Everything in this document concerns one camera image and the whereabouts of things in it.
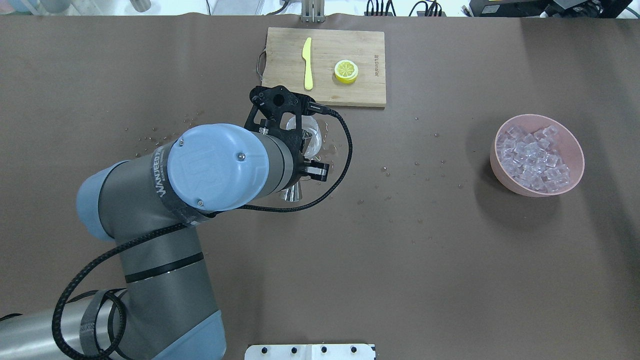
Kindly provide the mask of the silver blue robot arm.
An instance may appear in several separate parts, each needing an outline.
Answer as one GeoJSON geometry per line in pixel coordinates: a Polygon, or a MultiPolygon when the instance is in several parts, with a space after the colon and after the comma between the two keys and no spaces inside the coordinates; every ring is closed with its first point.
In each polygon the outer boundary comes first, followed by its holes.
{"type": "Polygon", "coordinates": [[[87,264],[50,312],[1,326],[3,360],[221,360],[222,312],[196,231],[217,214],[324,182],[304,130],[199,125],[85,180],[80,221],[115,247],[87,264]]]}

